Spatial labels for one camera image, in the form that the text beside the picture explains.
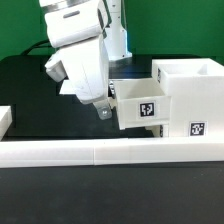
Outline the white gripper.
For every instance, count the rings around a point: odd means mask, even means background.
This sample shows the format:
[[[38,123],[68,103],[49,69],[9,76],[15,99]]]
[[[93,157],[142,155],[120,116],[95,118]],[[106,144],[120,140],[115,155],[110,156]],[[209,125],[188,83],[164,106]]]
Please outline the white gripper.
[[[59,50],[59,55],[77,98],[83,104],[94,102],[99,118],[110,119],[112,111],[105,99],[109,58],[103,36],[63,47]]]

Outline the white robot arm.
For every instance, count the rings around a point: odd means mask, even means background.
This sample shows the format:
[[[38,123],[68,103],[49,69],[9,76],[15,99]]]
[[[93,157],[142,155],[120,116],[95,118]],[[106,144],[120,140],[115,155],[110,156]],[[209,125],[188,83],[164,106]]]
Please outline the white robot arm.
[[[46,73],[63,93],[92,104],[100,119],[112,116],[109,64],[129,58],[124,0],[39,0],[56,52]]]

